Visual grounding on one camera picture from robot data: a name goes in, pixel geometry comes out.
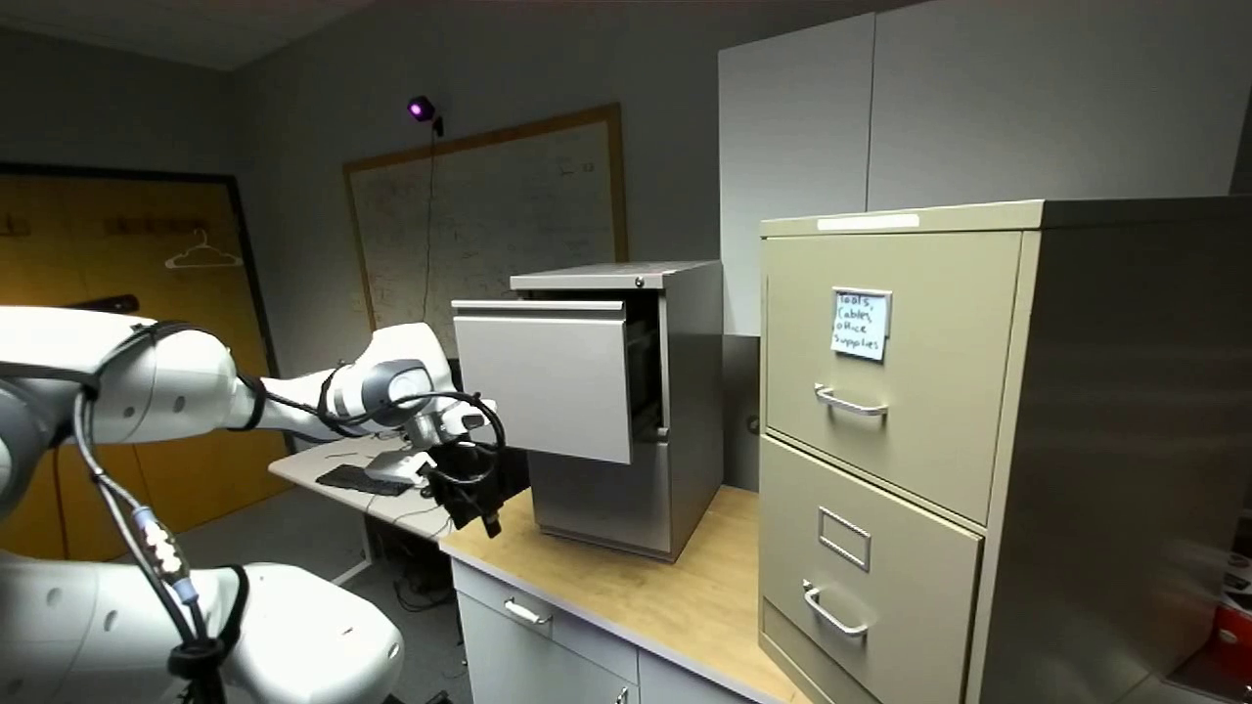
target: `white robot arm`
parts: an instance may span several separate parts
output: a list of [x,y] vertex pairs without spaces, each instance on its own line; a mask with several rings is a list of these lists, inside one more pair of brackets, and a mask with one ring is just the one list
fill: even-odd
[[75,437],[140,565],[0,553],[6,701],[148,701],[169,688],[162,651],[199,701],[221,701],[211,668],[255,701],[383,701],[399,672],[393,624],[307,572],[186,572],[155,516],[93,462],[93,447],[249,424],[399,435],[406,452],[388,470],[391,479],[404,471],[455,525],[481,516],[495,530],[504,430],[489,402],[455,388],[427,325],[380,328],[349,366],[296,377],[243,377],[216,334],[123,312],[0,303],[0,331],[0,521],[41,448]]

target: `whiteboard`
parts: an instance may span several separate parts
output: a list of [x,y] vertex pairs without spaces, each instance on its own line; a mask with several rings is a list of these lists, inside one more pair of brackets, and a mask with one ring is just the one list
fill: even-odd
[[344,165],[371,325],[427,319],[507,273],[623,263],[623,110],[595,105]]

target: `beige filing cabinet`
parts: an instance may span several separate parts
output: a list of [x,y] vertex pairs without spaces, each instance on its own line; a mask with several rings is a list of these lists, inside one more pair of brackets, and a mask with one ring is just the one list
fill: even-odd
[[812,701],[1108,704],[1208,637],[1252,470],[1252,211],[764,222],[764,650]]

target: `drawer handle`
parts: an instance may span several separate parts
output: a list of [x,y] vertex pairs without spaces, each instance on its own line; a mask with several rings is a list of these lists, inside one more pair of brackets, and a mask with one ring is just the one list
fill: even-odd
[[847,414],[871,414],[871,418],[889,414],[889,402],[851,402],[851,398],[846,398],[846,394],[835,394],[834,388],[821,388],[821,383],[812,383],[812,398],[826,402],[826,407],[847,409]]
[[516,600],[516,598],[504,598],[504,611],[507,611],[516,621],[526,621],[526,624],[539,624],[539,621],[542,621],[539,611],[532,611],[532,606],[522,606],[522,600]]
[[821,606],[821,585],[817,585],[812,578],[800,578],[799,585],[800,585],[800,593],[807,593],[807,606],[811,606],[821,621],[830,621],[842,637],[847,637],[847,639],[864,639],[864,637],[869,637],[869,621],[842,621],[835,612],[830,612],[830,611]]

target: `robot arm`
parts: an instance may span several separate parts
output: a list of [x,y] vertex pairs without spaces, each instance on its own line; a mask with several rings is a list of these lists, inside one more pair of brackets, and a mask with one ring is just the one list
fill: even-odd
[[[162,650],[182,639],[173,660],[204,660],[199,645],[211,645],[208,660],[238,672],[258,701],[306,701],[307,685],[315,685],[307,694],[362,701],[399,664],[393,624],[306,572],[247,565],[238,582],[228,572],[191,573],[155,516],[105,477],[93,447],[255,424],[299,437],[404,437],[406,458],[417,458],[409,462],[409,483],[427,483],[455,525],[481,516],[489,530],[495,530],[491,512],[504,490],[520,490],[516,479],[495,483],[504,430],[489,402],[455,388],[427,325],[380,328],[361,359],[296,377],[243,377],[216,334],[127,312],[0,303],[0,328],[0,521],[20,504],[37,452],[75,437],[119,534],[127,529],[140,534],[127,534],[140,572],[0,553],[0,660],[26,668],[26,688],[41,681],[58,692],[91,692],[93,677],[118,685],[118,672],[140,672],[132,660],[153,658],[153,637]],[[144,589],[140,573],[169,616],[135,593]],[[255,582],[249,606],[238,616],[247,582]],[[75,612],[48,612],[58,621],[56,628],[82,621],[82,639],[58,637],[71,650],[24,645],[37,634],[48,593],[61,593],[58,611]],[[118,628],[118,612],[144,621],[132,628],[140,637]],[[232,660],[216,651],[217,637],[211,634],[238,634]]]

